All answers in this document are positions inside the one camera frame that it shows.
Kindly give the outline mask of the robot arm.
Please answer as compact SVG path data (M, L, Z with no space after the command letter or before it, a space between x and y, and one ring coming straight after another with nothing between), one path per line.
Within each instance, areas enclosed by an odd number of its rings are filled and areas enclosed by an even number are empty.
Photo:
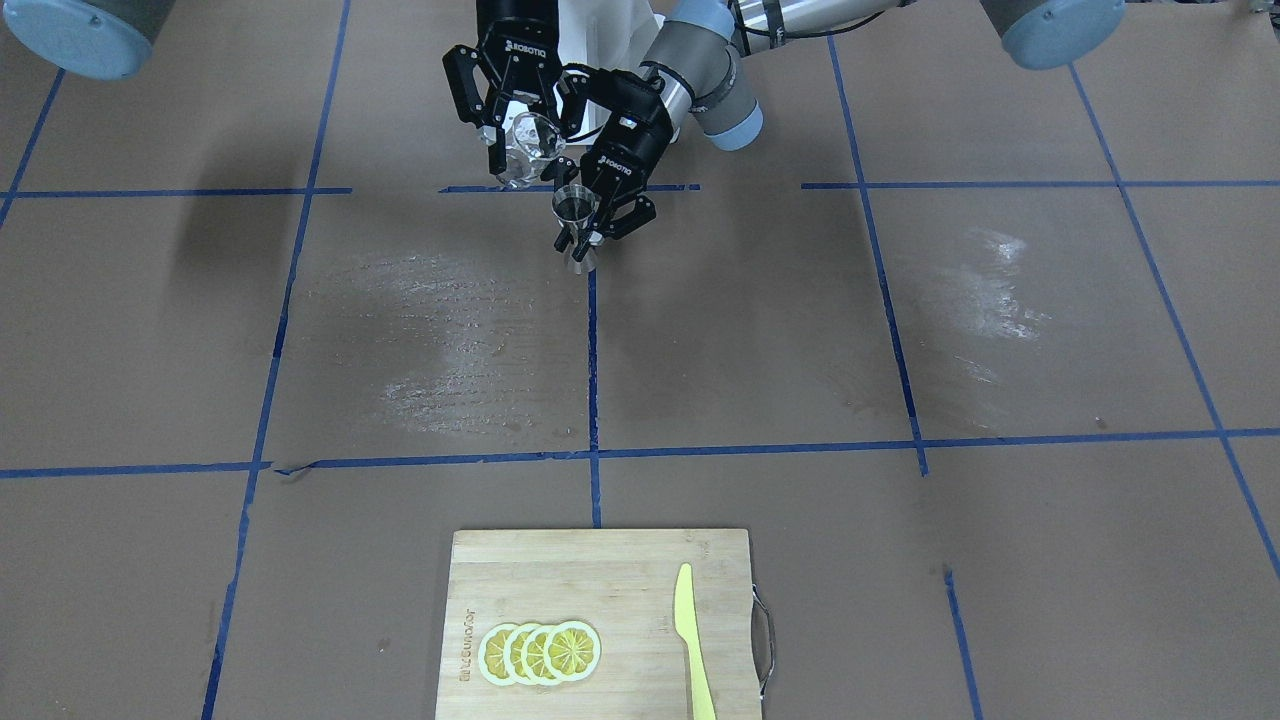
M90 79L136 76L152 56L173 1L5 1L3 23L28 50ZM556 160L562 124L557 86L561 13L556 1L479 1L474 46L444 53L456 113L486 143L502 184L526 183L534 152Z
M602 241L654 219L646 187L687 118L724 151L758 137L764 114L745 58L852 32L897 8L896 1L681 1L636 69L573 68L570 99L602 106L608 117L579 161L556 165L556 251L584 263Z

